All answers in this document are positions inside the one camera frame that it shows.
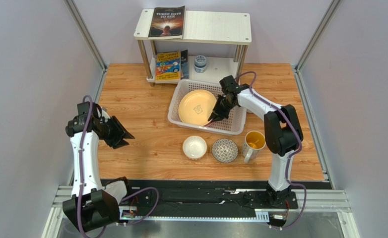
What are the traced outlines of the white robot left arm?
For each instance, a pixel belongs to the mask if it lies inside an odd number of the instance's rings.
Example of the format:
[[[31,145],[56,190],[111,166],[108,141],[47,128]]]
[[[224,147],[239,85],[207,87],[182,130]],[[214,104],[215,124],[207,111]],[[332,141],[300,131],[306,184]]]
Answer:
[[[71,198],[63,202],[63,212],[80,233],[86,233],[117,222],[119,204],[127,194],[124,178],[102,185],[99,142],[118,149],[127,146],[127,139],[134,136],[96,103],[82,102],[77,111],[65,127],[73,149],[74,181]]]

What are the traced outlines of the grey patterned bowl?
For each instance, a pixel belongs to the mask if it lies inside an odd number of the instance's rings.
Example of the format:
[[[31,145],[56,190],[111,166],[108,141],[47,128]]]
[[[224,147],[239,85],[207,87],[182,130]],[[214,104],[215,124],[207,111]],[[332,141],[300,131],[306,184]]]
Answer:
[[[230,163],[238,157],[238,146],[228,138],[216,140],[212,145],[212,154],[214,158],[222,163]]]

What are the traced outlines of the pink plate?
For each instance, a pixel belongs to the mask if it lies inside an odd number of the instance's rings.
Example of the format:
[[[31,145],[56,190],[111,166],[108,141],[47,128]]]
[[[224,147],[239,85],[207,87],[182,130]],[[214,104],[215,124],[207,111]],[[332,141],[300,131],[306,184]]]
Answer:
[[[213,121],[210,121],[210,122],[208,122],[206,125],[204,125],[204,127],[209,127],[209,126],[211,126],[213,123],[214,123]]]

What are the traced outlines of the yellow plate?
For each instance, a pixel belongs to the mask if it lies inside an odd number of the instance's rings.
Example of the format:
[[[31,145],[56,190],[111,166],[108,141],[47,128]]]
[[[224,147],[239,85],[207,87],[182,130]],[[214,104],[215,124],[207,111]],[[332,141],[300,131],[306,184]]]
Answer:
[[[179,103],[179,118],[184,123],[198,126],[207,125],[216,102],[216,97],[207,90],[191,91]]]

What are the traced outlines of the white plastic basket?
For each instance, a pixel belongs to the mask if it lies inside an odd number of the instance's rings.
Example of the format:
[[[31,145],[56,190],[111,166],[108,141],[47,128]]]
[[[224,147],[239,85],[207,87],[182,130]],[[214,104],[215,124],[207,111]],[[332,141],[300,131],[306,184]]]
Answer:
[[[233,108],[227,119],[213,122],[208,126],[193,125],[181,121],[179,117],[179,104],[184,96],[194,90],[206,90],[212,93],[215,97],[222,94],[221,86],[218,83],[204,82],[191,79],[181,80],[173,93],[171,103],[168,110],[168,121],[176,124],[179,127],[189,128],[210,133],[233,136],[242,133],[246,121],[247,111],[245,108]]]

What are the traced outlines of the white striped bowl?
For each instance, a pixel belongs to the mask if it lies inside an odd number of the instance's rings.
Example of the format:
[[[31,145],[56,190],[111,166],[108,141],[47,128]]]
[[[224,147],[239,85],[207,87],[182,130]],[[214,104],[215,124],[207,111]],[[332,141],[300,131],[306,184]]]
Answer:
[[[183,142],[182,150],[187,158],[198,160],[207,153],[207,143],[200,136],[190,136]]]

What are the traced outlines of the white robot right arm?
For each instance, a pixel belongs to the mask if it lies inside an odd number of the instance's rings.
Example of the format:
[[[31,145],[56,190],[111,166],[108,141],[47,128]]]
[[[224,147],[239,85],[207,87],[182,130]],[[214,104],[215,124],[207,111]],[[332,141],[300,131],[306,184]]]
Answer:
[[[219,82],[219,95],[208,121],[227,119],[234,107],[242,107],[263,120],[265,142],[272,153],[268,193],[282,199],[291,191],[290,170],[295,154],[302,148],[303,134],[295,108],[276,104],[257,93],[248,84],[238,84],[233,76]]]

